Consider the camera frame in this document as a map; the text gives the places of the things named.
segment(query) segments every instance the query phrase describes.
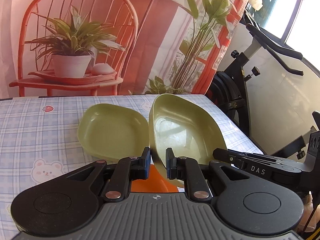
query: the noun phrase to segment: checkered tablecloth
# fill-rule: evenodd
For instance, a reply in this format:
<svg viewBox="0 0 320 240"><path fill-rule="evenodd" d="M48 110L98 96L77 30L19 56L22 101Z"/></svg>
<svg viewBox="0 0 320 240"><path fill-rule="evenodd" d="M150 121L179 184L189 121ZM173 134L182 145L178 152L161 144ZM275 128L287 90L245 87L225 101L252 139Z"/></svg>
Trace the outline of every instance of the checkered tablecloth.
<svg viewBox="0 0 320 240"><path fill-rule="evenodd" d="M219 125L229 149L261 153L223 112L203 95L182 95L206 110ZM148 119L156 95L108 97L21 98L0 101L0 240L18 230L10 216L14 197L35 186L36 162L66 173L96 158L77 140L78 124L92 105L108 103L140 112Z"/></svg>

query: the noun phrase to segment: yellow strap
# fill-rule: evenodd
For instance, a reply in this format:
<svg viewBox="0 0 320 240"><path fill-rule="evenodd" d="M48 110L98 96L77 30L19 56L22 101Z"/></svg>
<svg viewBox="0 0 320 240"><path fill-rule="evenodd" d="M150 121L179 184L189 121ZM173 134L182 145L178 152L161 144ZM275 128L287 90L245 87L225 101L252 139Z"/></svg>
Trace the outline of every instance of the yellow strap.
<svg viewBox="0 0 320 240"><path fill-rule="evenodd" d="M318 233L320 232L320 228L317 229L311 236L309 236L306 240L312 240Z"/></svg>

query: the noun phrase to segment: chair backrest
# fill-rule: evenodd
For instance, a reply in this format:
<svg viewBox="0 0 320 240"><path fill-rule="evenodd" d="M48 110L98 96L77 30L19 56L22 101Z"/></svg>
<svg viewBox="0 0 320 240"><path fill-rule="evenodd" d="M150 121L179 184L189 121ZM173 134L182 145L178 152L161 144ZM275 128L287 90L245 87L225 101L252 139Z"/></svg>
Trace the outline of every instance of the chair backrest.
<svg viewBox="0 0 320 240"><path fill-rule="evenodd" d="M70 23L70 7L75 6L79 14L88 15L90 21L108 23L112 34L117 37L125 51L110 49L109 55L99 53L96 63L108 63L120 75L128 50L137 38L138 17L129 0L33 0L22 20L19 50L18 50L18 79L22 79L31 71L48 69L50 56L37 59L39 49L31 51L35 44L25 44L25 41L48 36L45 28L51 23L46 18L61 18Z"/></svg>

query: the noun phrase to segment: tray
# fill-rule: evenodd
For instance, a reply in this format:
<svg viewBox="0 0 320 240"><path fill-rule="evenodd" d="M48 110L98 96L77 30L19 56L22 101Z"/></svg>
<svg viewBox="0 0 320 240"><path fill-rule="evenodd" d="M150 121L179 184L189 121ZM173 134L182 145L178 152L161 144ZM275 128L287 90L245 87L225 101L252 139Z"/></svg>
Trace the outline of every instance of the tray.
<svg viewBox="0 0 320 240"><path fill-rule="evenodd" d="M64 85L88 85L97 82L103 82L108 80L115 80L117 72L114 71L109 75L93 76L92 74L85 74L83 78L69 78L69 77L56 77L53 69L43 71L33 71L28 75L35 75L43 78L46 81L60 83Z"/></svg>
<svg viewBox="0 0 320 240"><path fill-rule="evenodd" d="M227 149L217 123L204 109L171 94L160 95L153 102L149 113L149 140L152 160L164 178L167 178L165 150L168 147L176 157L190 157L199 164L213 160L214 149ZM180 180L167 180L184 187Z"/></svg>
<svg viewBox="0 0 320 240"><path fill-rule="evenodd" d="M97 104L85 111L78 140L88 154L118 162L124 157L140 156L149 146L148 122L132 109Z"/></svg>

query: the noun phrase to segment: exercise bike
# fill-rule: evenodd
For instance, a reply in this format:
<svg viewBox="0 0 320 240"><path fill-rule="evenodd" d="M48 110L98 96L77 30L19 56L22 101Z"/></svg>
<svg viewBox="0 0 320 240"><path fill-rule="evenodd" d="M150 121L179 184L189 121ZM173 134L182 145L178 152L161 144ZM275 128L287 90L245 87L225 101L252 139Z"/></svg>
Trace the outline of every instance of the exercise bike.
<svg viewBox="0 0 320 240"><path fill-rule="evenodd" d="M247 10L244 11L244 15L240 22L246 25L247 30L253 36L252 43L242 53L239 53L236 50L231 53L231 56L235 60L225 71L216 72L205 95L218 106L247 137L251 138L250 108L246 82L253 76L260 75L260 71L257 67L254 67L252 69L252 74L244 76L244 65L249 62L250 58L261 47L263 47L286 71L294 75L303 76L303 71L288 67L277 53L300 60L303 58L303 55L300 52L281 47L274 43L261 31L259 25ZM310 134L315 131L315 127L312 126L310 131L274 153L273 156L287 158L297 152L297 158L303 158L305 153L302 151L302 148L308 144Z"/></svg>

